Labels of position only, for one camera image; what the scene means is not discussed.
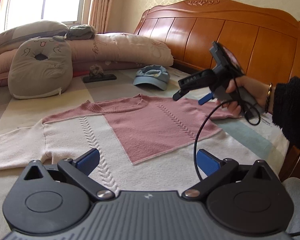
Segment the person's right forearm black sleeve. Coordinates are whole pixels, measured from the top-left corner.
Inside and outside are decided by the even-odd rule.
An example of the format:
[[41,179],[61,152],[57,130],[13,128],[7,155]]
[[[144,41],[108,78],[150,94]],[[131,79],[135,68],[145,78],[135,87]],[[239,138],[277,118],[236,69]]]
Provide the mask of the person's right forearm black sleeve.
[[274,92],[273,123],[300,150],[300,78],[277,84]]

